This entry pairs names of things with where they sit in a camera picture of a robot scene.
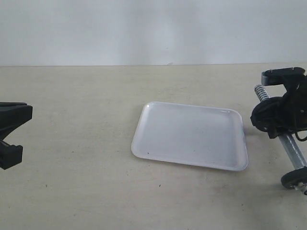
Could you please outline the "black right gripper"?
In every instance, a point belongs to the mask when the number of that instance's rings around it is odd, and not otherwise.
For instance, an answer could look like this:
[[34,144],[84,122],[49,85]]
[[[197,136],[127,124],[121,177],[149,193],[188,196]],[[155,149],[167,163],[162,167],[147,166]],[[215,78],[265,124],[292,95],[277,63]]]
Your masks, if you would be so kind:
[[307,129],[307,78],[285,89],[286,93],[278,104],[281,125],[268,127],[267,133],[270,139]]

